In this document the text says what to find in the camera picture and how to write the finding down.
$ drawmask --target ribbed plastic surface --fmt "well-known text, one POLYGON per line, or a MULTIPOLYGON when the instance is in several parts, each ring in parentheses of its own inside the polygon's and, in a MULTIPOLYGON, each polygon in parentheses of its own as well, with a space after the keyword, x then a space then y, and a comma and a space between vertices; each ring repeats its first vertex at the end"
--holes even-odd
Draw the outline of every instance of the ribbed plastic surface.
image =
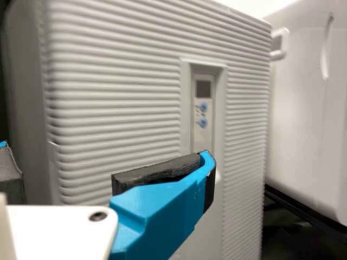
POLYGON ((199 0, 44 3, 61 201, 107 203, 111 173, 180 155, 179 58, 224 63, 223 258, 258 258, 270 25, 199 0))

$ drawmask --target screw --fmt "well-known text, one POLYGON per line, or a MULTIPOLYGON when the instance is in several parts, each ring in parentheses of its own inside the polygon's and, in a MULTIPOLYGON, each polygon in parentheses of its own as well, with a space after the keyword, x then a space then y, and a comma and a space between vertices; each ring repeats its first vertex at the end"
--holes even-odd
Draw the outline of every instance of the screw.
POLYGON ((90 221, 94 221, 94 222, 97 222, 97 221, 102 221, 103 219, 105 219, 107 217, 107 214, 104 213, 104 212, 96 212, 94 214, 92 214, 90 217, 89 217, 89 220, 90 221))

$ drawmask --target blue plastic part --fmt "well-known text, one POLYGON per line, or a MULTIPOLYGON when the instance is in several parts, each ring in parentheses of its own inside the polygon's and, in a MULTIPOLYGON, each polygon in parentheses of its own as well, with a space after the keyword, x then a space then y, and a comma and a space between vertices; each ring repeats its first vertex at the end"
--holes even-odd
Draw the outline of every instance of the blue plastic part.
POLYGON ((180 181, 134 187, 110 199, 119 217, 110 260, 168 259, 203 215, 206 177, 215 167, 208 151, 201 167, 180 181))
POLYGON ((207 103, 206 103, 206 102, 202 102, 202 103, 200 104, 200 111, 201 111, 202 113, 205 113, 205 112, 207 111, 207 103))
POLYGON ((207 127, 207 119, 206 118, 200 118, 199 125, 201 128, 207 127))
POLYGON ((7 145, 6 141, 0 142, 0 148, 6 147, 6 145, 7 145))

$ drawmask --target white wall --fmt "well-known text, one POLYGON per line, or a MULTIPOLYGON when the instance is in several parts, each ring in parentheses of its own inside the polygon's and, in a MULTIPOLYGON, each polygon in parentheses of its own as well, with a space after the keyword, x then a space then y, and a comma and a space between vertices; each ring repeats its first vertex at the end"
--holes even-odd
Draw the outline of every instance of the white wall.
POLYGON ((262 18, 297 0, 215 0, 246 14, 262 18))

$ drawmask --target button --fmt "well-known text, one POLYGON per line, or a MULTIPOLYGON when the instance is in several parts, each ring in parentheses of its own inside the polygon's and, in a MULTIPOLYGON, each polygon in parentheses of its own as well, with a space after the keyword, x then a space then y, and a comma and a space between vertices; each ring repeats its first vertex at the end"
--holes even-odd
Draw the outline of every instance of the button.
POLYGON ((207 126, 207 119, 206 118, 200 118, 199 125, 201 128, 206 128, 207 126))
POLYGON ((200 104, 199 108, 200 108, 200 111, 201 111, 202 113, 206 112, 206 110, 207 110, 207 103, 206 103, 206 102, 202 102, 202 103, 200 104))

